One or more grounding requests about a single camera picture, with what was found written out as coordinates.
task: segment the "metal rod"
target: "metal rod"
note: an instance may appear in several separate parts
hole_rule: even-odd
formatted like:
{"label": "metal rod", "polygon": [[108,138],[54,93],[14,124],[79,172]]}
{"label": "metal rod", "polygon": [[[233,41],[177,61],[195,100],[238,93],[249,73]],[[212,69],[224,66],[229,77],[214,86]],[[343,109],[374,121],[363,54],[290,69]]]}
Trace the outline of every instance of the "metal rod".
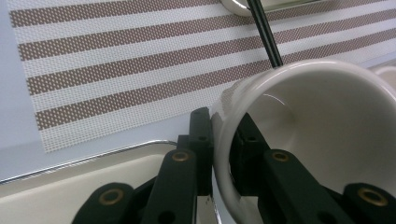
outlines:
{"label": "metal rod", "polygon": [[247,3],[250,7],[254,21],[256,22],[257,29],[259,30],[262,43],[267,51],[271,65],[273,68],[282,66],[282,58],[280,57],[274,35],[271,31],[270,25],[268,24],[264,9],[262,8],[262,2],[260,0],[247,0]]}

